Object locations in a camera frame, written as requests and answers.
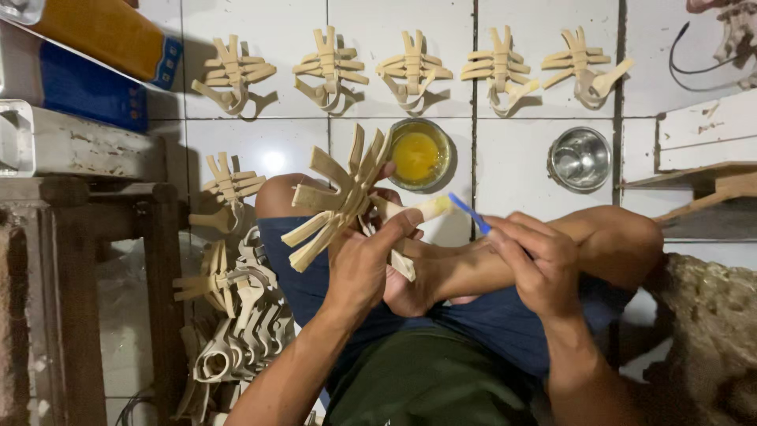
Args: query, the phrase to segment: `bamboo craft piece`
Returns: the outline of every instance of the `bamboo craft piece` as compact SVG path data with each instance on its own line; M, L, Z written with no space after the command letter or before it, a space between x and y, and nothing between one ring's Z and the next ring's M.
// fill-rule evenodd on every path
M254 171L232 173L225 152L218 153L218 166L212 155L205 159L216 179L204 184L202 190L215 196L219 204L227 205L213 215L189 215L189 224L215 227L222 233L240 233L245 222L245 205L242 204L242 199L257 193L266 182L266 177L257 176ZM235 223L230 227L231 217L235 219Z
M228 272L226 241L216 241L203 253L198 277L173 280L173 287L182 289L173 294L173 299L180 302L203 296L215 309L226 312L229 318L235 318L233 298L226 279Z
M355 83L368 84L368 77L364 77L351 70L364 70L363 62L352 61L357 56L356 49L334 49L335 29L326 27L326 42L323 42L323 32L313 30L318 52L305 55L299 65L295 65L291 72L294 75L294 87L310 98L323 111L329 112L336 108L341 95L340 78ZM326 82L318 87L311 87L297 78L297 75L309 74L324 77ZM333 95L328 102L327 95Z
M407 31L402 32L402 40L405 43L405 53L382 61L376 67L376 73L389 86L400 107L405 111L410 111L418 106L434 79L452 78L452 71L441 66L441 59L422 53L423 33L421 30L416 30L415 44ZM407 78L407 84L397 84L392 77ZM425 78L422 85L420 85L421 78ZM417 95L418 98L408 102L407 97L410 95Z
M574 94L587 108L597 109L602 106L604 99L609 94L613 83L625 74L634 65L633 59L626 59L609 73L598 76L589 70L589 64L608 64L609 56L603 55L602 48L586 47L584 28L578 27L576 37L568 30L562 31L562 37L568 44L569 50L557 52L547 56L541 63L541 69L564 68L542 84L548 89L553 84L571 75L576 76Z
M349 173L321 148L313 147L310 157L310 169L333 182L336 193L317 190L311 186L299 184L294 192L292 206L305 207L320 211L297 229L282 236L282 241L294 247L318 231L310 242L289 256L291 266L302 272L334 239L368 208L368 189L373 186L379 168L388 156L391 130L386 137L376 129L373 142L362 161L363 140L365 132L355 123L352 149L349 157Z
M238 36L229 34L229 49L227 50L220 38L213 38L219 57L206 60L205 66L223 66L223 69L209 71L205 76L205 83L192 81L193 90L213 99L228 115L237 115L245 108L250 97L248 83L262 80L276 72L276 67L266 63L263 58L239 56L237 43ZM231 86L232 91L218 92L209 86Z
M511 48L512 37L510 27L505 26L504 39L500 41L497 28L490 28L489 34L494 50L476 51L468 54L468 64L463 67L461 80L486 78L488 86L487 97L489 105L500 116L506 116L513 106L527 94L539 88L539 79L529 80L517 73L529 74L531 67L523 64L523 57ZM516 86L512 80L523 86ZM500 107L498 93L507 93L508 102L505 108Z

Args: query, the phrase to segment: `stainless steel bowl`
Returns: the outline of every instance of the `stainless steel bowl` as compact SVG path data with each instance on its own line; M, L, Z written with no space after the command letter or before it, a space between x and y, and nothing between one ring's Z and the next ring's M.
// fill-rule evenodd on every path
M611 164L612 152L604 136L589 127L574 127L552 144L547 167L557 183L577 193L590 193L605 183Z
M389 180L400 188L409 191L424 191L434 187L447 174L450 168L452 158L452 149L450 147L450 137L436 123L423 118L407 118L398 121L391 127L391 146L389 149L389 158L394 154L394 147L400 138L408 133L423 133L434 140L439 149L438 163L431 175L422 180L404 180L397 174L392 174Z

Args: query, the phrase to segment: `man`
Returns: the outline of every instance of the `man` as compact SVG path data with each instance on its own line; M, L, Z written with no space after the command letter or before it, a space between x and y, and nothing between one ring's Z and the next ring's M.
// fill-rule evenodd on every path
M382 176L390 173L388 164ZM280 237L317 213L291 206L303 182L319 185L273 177L256 201L266 253L303 329L227 426L303 424L324 386L324 424L535 424L528 401L542 385L560 426L639 424L592 332L619 316L662 254L652 221L612 206L548 224L487 216L487 237L447 249L413 240L422 216L409 209L374 236L347 230L300 274ZM386 265L393 247L413 259L416 281Z

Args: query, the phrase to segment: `yellow glue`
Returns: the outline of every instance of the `yellow glue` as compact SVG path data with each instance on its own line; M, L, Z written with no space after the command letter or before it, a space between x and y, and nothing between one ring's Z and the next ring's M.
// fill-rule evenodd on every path
M395 173L402 180L422 180L429 177L439 162L439 148L424 133L412 132L396 142L391 160L397 165Z

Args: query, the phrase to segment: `black cable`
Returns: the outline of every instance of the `black cable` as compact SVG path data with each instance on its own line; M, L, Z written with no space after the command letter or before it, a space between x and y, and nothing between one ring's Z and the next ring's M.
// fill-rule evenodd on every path
M673 42L673 46L671 46L671 48L670 48L670 58L668 59L668 63L677 72L679 72L681 74L701 74L701 73L706 73L706 72L718 69L718 68L722 67L723 65L730 64L731 62L736 61L738 58L741 58L742 56L746 56L746 55L751 55L752 54L751 52L747 52L746 54L742 53L741 55L734 56L731 59L728 59L727 61L721 62L720 64L713 65L713 66L711 66L709 68L704 68L702 70L694 70L694 71L681 70L679 67L676 66L675 63L673 63L673 52L675 52L675 45L678 44L678 41L681 40L681 37L684 36L684 34L686 33L686 30L689 29L689 24L690 23L691 22L686 22L686 24L684 25L684 27L681 28L681 31L678 32L678 36L675 38L675 41Z
M670 48L670 55L668 56L668 71L670 71L670 75L671 75L671 77L673 77L673 81L675 81L677 85L683 87L686 90L689 90L690 92L709 92L710 90L722 89L724 87L733 86L734 84L737 84L737 82L734 81L734 82L727 83L727 84L720 85L720 86L709 87L707 89L694 89L693 87L686 86L685 84L683 84L678 79L678 77L673 72L674 70L677 71L678 73L681 73L681 74L701 74L701 73L706 73L706 72L712 71L712 70L714 70L716 68L720 68L723 65L730 64L731 62L736 61L737 59L742 58L743 56L749 56L749 55L751 55L754 52L753 49L750 49L749 51L744 52L741 55L736 55L733 58L728 59L727 61L723 61L720 64L714 65L714 66L709 67L709 68L704 68L702 70L694 70L694 71L681 70L679 67L677 67L673 63L673 53L675 52L675 46L678 44L678 41L681 40L681 37L684 36L684 34L686 33L686 30L689 29L689 24L690 23L691 22L686 22L685 23L685 25L683 26L683 28L681 28L681 31L679 31L678 35L675 37L675 41L673 42L673 46L671 46L671 48Z
M134 425L134 421L132 420L132 412L134 411L134 407L138 406L141 403L149 403L153 404L153 400L149 396L140 396L143 392L145 392L147 389L140 390L139 392L135 393L129 398L129 402L126 403L126 405L121 409L121 413L118 415L118 418L116 419L116 424L114 426L132 426Z

